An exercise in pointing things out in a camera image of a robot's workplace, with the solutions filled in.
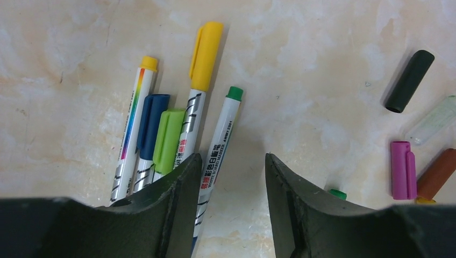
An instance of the blue marker cap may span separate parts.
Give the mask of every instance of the blue marker cap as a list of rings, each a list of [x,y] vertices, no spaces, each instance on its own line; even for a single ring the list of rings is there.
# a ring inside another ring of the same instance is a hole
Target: blue marker cap
[[[144,99],[136,143],[141,159],[152,160],[160,117],[168,109],[168,102],[168,94],[152,94]]]

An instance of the white marker barrel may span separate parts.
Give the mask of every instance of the white marker barrel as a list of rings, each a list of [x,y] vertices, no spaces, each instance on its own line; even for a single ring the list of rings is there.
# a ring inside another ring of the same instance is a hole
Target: white marker barrel
[[[206,92],[190,89],[186,116],[184,117],[184,122],[182,124],[174,168],[179,166],[182,161],[195,152],[196,137],[198,136],[205,99]]]
[[[220,112],[220,117],[203,167],[203,175],[199,187],[195,229],[193,231],[194,238],[197,237],[200,232],[201,222],[203,221],[209,198],[214,189],[214,184],[218,172],[220,171],[223,157],[226,153],[228,141],[230,140],[231,132],[233,130],[234,119],[236,118],[241,103],[242,94],[242,89],[231,87],[223,103],[222,111]]]
[[[136,73],[130,109],[125,124],[124,138],[119,153],[119,162],[111,191],[111,204],[130,194],[131,181],[136,165],[139,124],[143,113],[144,99],[151,91],[151,84],[156,75],[157,60],[149,56],[142,59]]]
[[[139,159],[136,169],[136,179],[133,185],[133,193],[142,190],[152,183],[154,177],[154,162],[152,160]]]

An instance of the pink marker cap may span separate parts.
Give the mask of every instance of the pink marker cap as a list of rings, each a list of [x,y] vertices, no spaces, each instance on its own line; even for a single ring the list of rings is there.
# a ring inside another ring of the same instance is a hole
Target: pink marker cap
[[[391,181],[394,200],[416,198],[415,155],[408,141],[391,142]]]

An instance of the black marker cap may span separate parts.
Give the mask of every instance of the black marker cap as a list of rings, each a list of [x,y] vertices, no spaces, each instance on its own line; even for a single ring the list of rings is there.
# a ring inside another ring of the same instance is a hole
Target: black marker cap
[[[389,111],[395,113],[404,111],[434,59],[434,56],[425,50],[420,50],[412,56],[386,101],[385,107]]]

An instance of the green cap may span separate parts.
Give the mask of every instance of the green cap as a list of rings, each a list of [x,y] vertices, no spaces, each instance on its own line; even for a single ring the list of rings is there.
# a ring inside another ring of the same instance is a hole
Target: green cap
[[[155,172],[163,176],[173,171],[184,116],[184,109],[169,109],[161,114],[152,159]]]
[[[226,97],[232,98],[235,101],[241,101],[243,93],[244,91],[241,88],[231,86],[230,91],[228,91],[228,95],[226,95]]]
[[[329,193],[336,197],[339,197],[342,200],[347,200],[347,194],[342,191],[339,191],[336,189],[331,189],[331,190],[329,190]]]

